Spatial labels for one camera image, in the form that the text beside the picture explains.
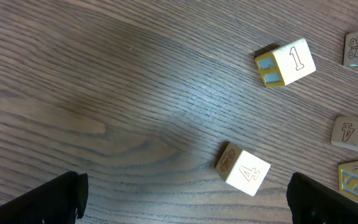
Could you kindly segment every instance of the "yellow block face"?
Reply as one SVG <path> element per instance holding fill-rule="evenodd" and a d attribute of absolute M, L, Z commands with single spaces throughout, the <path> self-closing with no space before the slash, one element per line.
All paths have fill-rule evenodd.
<path fill-rule="evenodd" d="M 284 79 L 274 55 L 269 52 L 255 58 L 260 76 L 266 87 L 284 86 Z"/>
<path fill-rule="evenodd" d="M 339 191 L 358 202 L 358 172 L 344 169 L 342 165 L 339 165 L 338 172 Z"/>

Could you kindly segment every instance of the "yellow border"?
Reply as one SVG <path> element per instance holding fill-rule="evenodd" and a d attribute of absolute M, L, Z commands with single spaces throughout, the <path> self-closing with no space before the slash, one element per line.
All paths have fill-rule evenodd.
<path fill-rule="evenodd" d="M 270 68 L 268 70 L 261 70 L 260 67 L 259 67 L 259 63 L 258 61 L 260 60 L 263 60 L 263 59 L 266 59 L 266 58 L 269 58 L 271 57 L 273 59 L 273 62 L 274 62 L 274 65 L 275 65 L 275 68 Z M 269 53 L 266 53 L 266 54 L 263 54 L 257 58 L 255 58 L 255 63 L 256 63 L 256 66 L 258 67 L 258 70 L 259 70 L 259 74 L 260 74 L 260 77 L 262 77 L 262 81 L 264 82 L 265 86 L 266 87 L 278 87 L 278 86 L 285 86 L 285 82 L 284 82 L 284 79 L 283 79 L 283 76 L 281 74 L 281 71 L 277 65 L 277 62 L 276 62 L 276 58 L 274 57 L 273 53 L 269 52 Z M 269 73 L 273 73 L 273 72 L 277 72 L 279 75 L 280 75 L 280 79 L 281 81 L 280 82 L 276 82 L 276 83 L 266 83 L 265 81 L 265 76 Z"/>
<path fill-rule="evenodd" d="M 355 196 L 354 194 L 351 194 L 345 190 L 343 190 L 343 184 L 342 184 L 342 170 L 346 170 L 348 172 L 351 172 L 353 174 L 357 174 L 358 175 L 358 172 L 357 171 L 354 171 L 354 170 L 349 170 L 349 169 L 345 169 L 343 167 L 345 167 L 346 164 L 341 164 L 338 166 L 338 177 L 339 177 L 339 191 L 341 194 L 345 195 L 346 197 L 352 199 L 352 200 L 355 200 L 356 202 L 358 202 L 358 197 Z"/>

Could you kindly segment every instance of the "black object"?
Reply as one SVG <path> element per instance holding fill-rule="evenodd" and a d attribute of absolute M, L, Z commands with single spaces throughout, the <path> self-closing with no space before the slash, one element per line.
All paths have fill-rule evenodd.
<path fill-rule="evenodd" d="M 287 190 L 294 224 L 358 224 L 358 203 L 294 173 Z"/>
<path fill-rule="evenodd" d="M 88 200 L 88 175 L 67 172 L 0 206 L 0 224 L 74 224 Z"/>

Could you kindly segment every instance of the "wood grain surface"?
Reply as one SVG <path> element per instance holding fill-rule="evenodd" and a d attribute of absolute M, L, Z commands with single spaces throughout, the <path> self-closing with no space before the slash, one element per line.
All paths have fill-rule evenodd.
<path fill-rule="evenodd" d="M 0 0 L 0 205 L 74 170 L 78 223 L 291 223 L 292 173 L 337 189 L 358 159 L 329 143 L 357 30 L 358 0 Z M 317 71 L 264 88 L 255 55 L 302 37 Z M 272 165 L 255 197 L 215 173 L 227 142 Z"/>

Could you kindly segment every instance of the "brown wooden surface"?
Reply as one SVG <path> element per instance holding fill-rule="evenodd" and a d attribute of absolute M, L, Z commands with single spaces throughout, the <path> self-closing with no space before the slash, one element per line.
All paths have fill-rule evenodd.
<path fill-rule="evenodd" d="M 334 118 L 358 1 L 0 0 L 0 205 L 68 170 L 78 223 L 291 223 L 293 172 L 337 189 Z M 317 71 L 267 89 L 255 52 L 305 37 Z M 234 142 L 272 167 L 255 197 L 213 170 Z"/>

